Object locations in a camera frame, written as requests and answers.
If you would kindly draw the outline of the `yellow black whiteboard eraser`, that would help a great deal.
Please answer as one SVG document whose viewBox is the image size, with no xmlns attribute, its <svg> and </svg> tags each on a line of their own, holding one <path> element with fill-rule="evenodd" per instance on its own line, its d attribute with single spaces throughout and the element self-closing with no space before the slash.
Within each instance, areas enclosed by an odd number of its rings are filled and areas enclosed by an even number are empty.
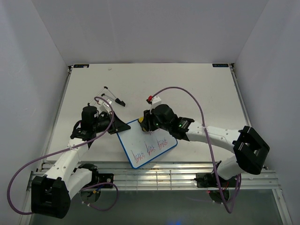
<svg viewBox="0 0 300 225">
<path fill-rule="evenodd" d="M 147 120 L 144 117 L 140 117 L 138 119 L 138 123 L 142 129 L 143 132 L 148 132 L 148 123 Z"/>
</svg>

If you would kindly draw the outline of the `blue framed whiteboard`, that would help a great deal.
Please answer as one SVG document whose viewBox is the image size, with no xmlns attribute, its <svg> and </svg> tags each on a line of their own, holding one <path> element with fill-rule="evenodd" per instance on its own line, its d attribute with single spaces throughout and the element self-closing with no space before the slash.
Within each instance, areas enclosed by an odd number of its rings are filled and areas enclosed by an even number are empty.
<svg viewBox="0 0 300 225">
<path fill-rule="evenodd" d="M 132 168 L 138 169 L 160 155 L 175 148 L 178 141 L 167 131 L 142 131 L 138 120 L 128 123 L 129 130 L 117 134 Z"/>
</svg>

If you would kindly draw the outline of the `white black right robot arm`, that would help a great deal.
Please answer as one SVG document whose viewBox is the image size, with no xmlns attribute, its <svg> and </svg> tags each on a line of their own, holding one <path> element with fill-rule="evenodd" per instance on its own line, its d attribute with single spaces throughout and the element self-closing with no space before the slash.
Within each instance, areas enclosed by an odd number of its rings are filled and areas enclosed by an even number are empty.
<svg viewBox="0 0 300 225">
<path fill-rule="evenodd" d="M 166 104 L 145 110 L 138 123 L 144 132 L 162 129 L 177 140 L 206 143 L 209 148 L 219 147 L 232 153 L 232 157 L 217 162 L 212 172 L 196 179 L 205 188 L 223 186 L 241 173 L 259 175 L 270 151 L 253 127 L 244 126 L 240 130 L 205 127 L 194 119 L 177 116 Z"/>
</svg>

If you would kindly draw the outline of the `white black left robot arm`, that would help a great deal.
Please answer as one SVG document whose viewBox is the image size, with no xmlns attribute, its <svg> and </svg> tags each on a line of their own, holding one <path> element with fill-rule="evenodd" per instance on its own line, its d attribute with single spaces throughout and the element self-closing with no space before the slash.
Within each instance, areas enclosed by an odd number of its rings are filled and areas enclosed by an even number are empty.
<svg viewBox="0 0 300 225">
<path fill-rule="evenodd" d="M 99 112 L 95 106 L 86 106 L 70 136 L 67 151 L 43 175 L 31 184 L 31 211 L 34 214 L 64 218 L 72 198 L 85 186 L 95 187 L 99 181 L 98 169 L 93 164 L 79 164 L 90 149 L 98 133 L 115 134 L 131 127 L 111 112 Z"/>
</svg>

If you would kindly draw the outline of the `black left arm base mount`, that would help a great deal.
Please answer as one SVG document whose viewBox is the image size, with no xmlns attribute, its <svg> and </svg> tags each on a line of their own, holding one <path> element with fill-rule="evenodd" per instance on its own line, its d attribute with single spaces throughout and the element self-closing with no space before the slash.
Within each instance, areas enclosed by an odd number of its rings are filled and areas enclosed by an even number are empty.
<svg viewBox="0 0 300 225">
<path fill-rule="evenodd" d="M 91 182 L 84 185 L 83 188 L 113 188 L 114 174 L 113 173 L 97 173 L 92 174 Z"/>
</svg>

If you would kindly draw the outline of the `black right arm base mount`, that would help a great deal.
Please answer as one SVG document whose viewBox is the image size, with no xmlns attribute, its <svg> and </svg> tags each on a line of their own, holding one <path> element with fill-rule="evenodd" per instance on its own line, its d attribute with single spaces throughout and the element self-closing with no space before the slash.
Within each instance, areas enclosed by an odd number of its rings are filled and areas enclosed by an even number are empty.
<svg viewBox="0 0 300 225">
<path fill-rule="evenodd" d="M 219 177 L 221 188 L 234 188 L 238 176 L 233 176 L 229 180 Z M 217 179 L 214 173 L 197 173 L 194 180 L 198 188 L 217 188 Z"/>
</svg>

